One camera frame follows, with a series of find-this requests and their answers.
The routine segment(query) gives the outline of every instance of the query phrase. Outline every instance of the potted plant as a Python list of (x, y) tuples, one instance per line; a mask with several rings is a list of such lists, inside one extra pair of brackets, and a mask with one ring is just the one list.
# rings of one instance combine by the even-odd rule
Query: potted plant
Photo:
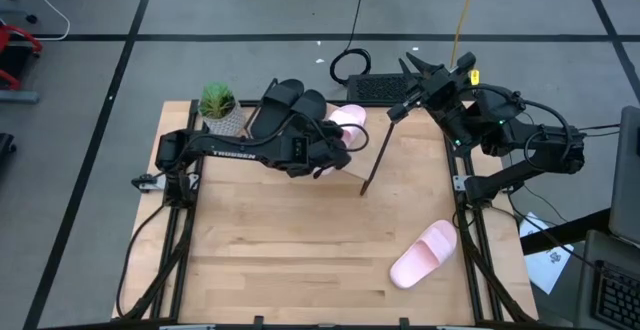
[(225, 83), (204, 87), (199, 111), (212, 134), (235, 136), (244, 126), (244, 112)]

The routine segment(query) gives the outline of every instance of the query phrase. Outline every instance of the black floor stripe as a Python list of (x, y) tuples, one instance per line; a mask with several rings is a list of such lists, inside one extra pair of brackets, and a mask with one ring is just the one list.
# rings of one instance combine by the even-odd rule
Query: black floor stripe
[(593, 6), (596, 7), (596, 11), (598, 12), (598, 16), (600, 16), (600, 20), (602, 21), (602, 25), (604, 25), (607, 34), (612, 38), (613, 48), (618, 55), (618, 59), (620, 60), (620, 64), (622, 65), (622, 69), (624, 70), (625, 75), (627, 75), (627, 79), (631, 84), (631, 88), (633, 92), (636, 94), (636, 97), (640, 101), (640, 79), (638, 79), (638, 73), (636, 72), (633, 63), (629, 59), (629, 55), (622, 45), (622, 41), (629, 41), (629, 37), (620, 37), (616, 32), (615, 27), (613, 26), (613, 22), (611, 22), (611, 18), (609, 14), (607, 14), (607, 10), (604, 8), (604, 4), (602, 0), (591, 0), (593, 2)]
[[(36, 34), (38, 38), (55, 38), (58, 34)], [(126, 41), (128, 35), (78, 34), (69, 35), (64, 41)], [(454, 34), (356, 34), (359, 41), (453, 41)], [(640, 35), (620, 35), (622, 42), (640, 42)], [(135, 41), (157, 42), (260, 42), (260, 41), (348, 41), (349, 34), (139, 34)], [(462, 34), (463, 42), (611, 42), (611, 35), (536, 35), (536, 34)]]
[(60, 266), (60, 261), (62, 260), (62, 255), (64, 254), (64, 248), (67, 245), (69, 235), (71, 234), (71, 228), (73, 227), (76, 215), (78, 214), (82, 196), (87, 187), (89, 175), (91, 174), (91, 169), (93, 168), (93, 164), (96, 160), (98, 148), (100, 147), (102, 136), (104, 135), (104, 131), (107, 127), (107, 121), (109, 120), (111, 109), (113, 108), (113, 103), (118, 94), (120, 83), (122, 82), (122, 76), (124, 75), (127, 63), (131, 56), (135, 36), (140, 30), (142, 18), (144, 17), (148, 3), (149, 0), (140, 0), (140, 3), (138, 4), (138, 9), (136, 10), (133, 23), (129, 29), (126, 43), (122, 50), (122, 54), (120, 55), (120, 59), (118, 60), (118, 65), (114, 71), (113, 78), (111, 79), (111, 84), (109, 85), (109, 90), (105, 96), (102, 109), (100, 110), (98, 121), (96, 122), (93, 134), (91, 135), (89, 148), (87, 149), (82, 166), (80, 167), (78, 179), (73, 187), (69, 204), (67, 205), (67, 209), (65, 210), (62, 218), (62, 223), (58, 229), (58, 234), (56, 235), (49, 258), (47, 259), (47, 264), (44, 268), (42, 277), (40, 278), (40, 283), (38, 284), (38, 289), (36, 290), (31, 307), (29, 308), (29, 313), (27, 314), (23, 329), (37, 329), (40, 322), (40, 317), (42, 316), (42, 312), (47, 303), (47, 297), (51, 291), (51, 286), (53, 285), (56, 273), (58, 272), (58, 267)]

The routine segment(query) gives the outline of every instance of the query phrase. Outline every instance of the green plant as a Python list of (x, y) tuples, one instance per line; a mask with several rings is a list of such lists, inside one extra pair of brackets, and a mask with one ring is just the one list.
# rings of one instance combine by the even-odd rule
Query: green plant
[(211, 83), (204, 87), (200, 99), (200, 114), (210, 119), (222, 119), (236, 105), (236, 99), (225, 83)]

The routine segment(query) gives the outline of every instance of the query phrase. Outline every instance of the red object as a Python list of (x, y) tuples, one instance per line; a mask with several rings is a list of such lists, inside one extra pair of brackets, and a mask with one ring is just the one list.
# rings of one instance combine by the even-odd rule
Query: red object
[[(18, 34), (23, 38), (25, 38), (25, 40), (28, 40), (29, 42), (31, 42), (31, 44), (33, 44), (32, 51), (34, 53), (40, 53), (40, 51), (42, 51), (42, 44), (40, 43), (40, 41), (38, 41), (28, 32), (12, 25), (0, 25), (0, 53), (2, 53), (5, 47), (9, 45), (9, 42), (11, 40), (11, 34), (13, 33)], [(21, 85), (20, 80), (11, 76), (11, 74), (7, 73), (2, 69), (0, 69), (0, 78), (6, 80), (9, 83), (9, 89), (20, 90), (20, 85)]]

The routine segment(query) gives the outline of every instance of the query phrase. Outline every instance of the plant pot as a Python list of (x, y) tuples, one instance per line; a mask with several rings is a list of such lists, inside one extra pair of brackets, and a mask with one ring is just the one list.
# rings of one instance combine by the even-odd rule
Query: plant pot
[(245, 123), (244, 112), (240, 107), (240, 103), (236, 101), (236, 105), (233, 107), (227, 116), (221, 119), (211, 119), (203, 116), (204, 123), (209, 127), (209, 133), (216, 135), (235, 136), (237, 135)]

